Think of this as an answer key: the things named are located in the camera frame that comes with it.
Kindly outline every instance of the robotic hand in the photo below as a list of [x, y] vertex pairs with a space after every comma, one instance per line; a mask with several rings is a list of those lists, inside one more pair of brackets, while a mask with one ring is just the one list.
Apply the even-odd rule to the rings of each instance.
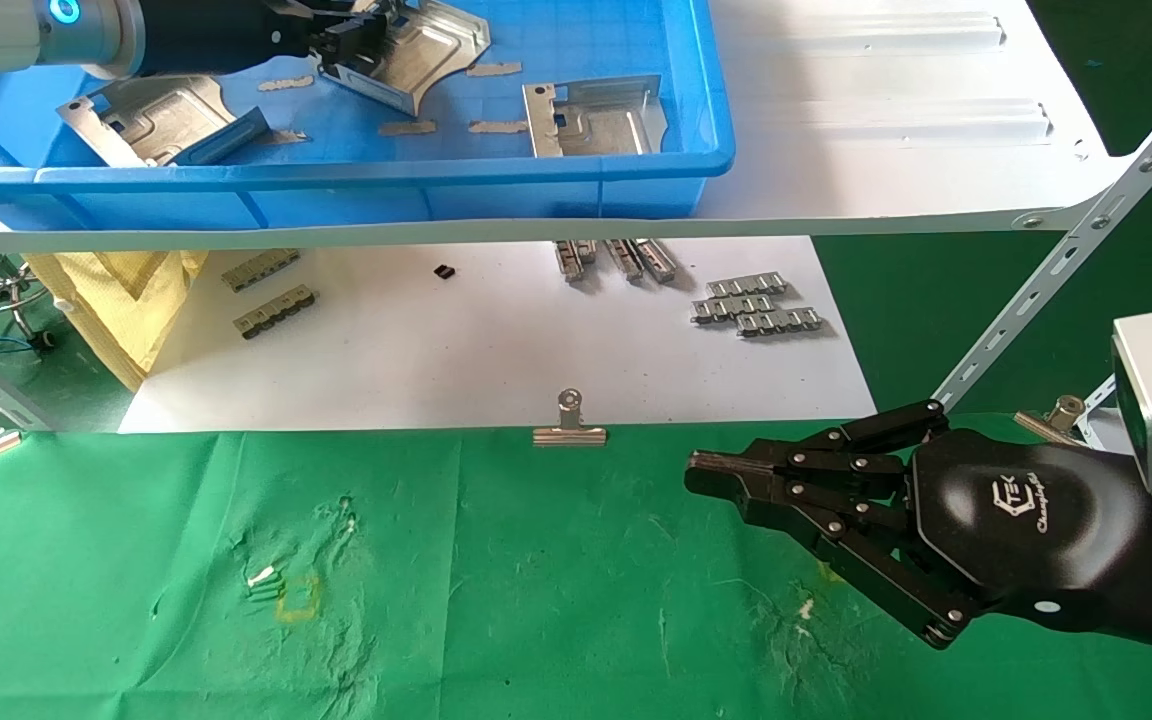
[[0, 73], [237, 73], [278, 55], [366, 65], [402, 0], [0, 0]]
[[1152, 497], [1130, 455], [992, 441], [929, 401], [698, 450], [685, 486], [788, 533], [934, 649], [988, 612], [1152, 644]]

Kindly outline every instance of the blue plastic bin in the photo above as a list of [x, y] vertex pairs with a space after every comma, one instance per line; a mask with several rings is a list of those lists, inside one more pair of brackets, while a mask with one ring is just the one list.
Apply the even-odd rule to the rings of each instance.
[[[426, 94], [438, 132], [381, 137], [410, 120], [279, 58], [219, 78], [236, 114], [260, 106], [270, 127], [305, 132], [250, 145], [223, 165], [108, 168], [55, 108], [103, 83], [78, 68], [0, 77], [0, 220], [28, 229], [255, 229], [463, 218], [681, 218], [705, 181], [732, 167], [735, 141], [707, 0], [452, 0], [480, 15], [480, 63], [511, 76], [456, 74]], [[669, 129], [654, 156], [532, 158], [522, 135], [472, 135], [472, 120], [526, 119], [522, 85], [662, 76]]]

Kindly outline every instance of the yellow cloth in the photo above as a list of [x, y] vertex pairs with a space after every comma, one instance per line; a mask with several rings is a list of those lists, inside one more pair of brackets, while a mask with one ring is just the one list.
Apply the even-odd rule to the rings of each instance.
[[145, 382], [206, 251], [24, 255], [97, 357], [128, 388]]

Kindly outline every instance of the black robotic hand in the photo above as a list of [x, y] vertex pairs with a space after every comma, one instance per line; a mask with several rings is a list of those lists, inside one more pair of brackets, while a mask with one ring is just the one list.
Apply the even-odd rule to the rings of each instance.
[[[886, 455], [911, 446], [909, 462]], [[934, 649], [987, 612], [1152, 644], [1152, 498], [1134, 457], [992, 441], [929, 401], [695, 452], [685, 485], [788, 533]]]

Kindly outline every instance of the logo on robotic hand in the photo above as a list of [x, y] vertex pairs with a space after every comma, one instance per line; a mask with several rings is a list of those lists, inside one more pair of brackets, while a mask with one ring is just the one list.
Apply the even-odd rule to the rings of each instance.
[[1047, 488], [1038, 475], [1029, 473], [1024, 483], [1017, 483], [1015, 475], [999, 475], [993, 482], [993, 503], [1013, 518], [1038, 509], [1038, 532], [1047, 532]]

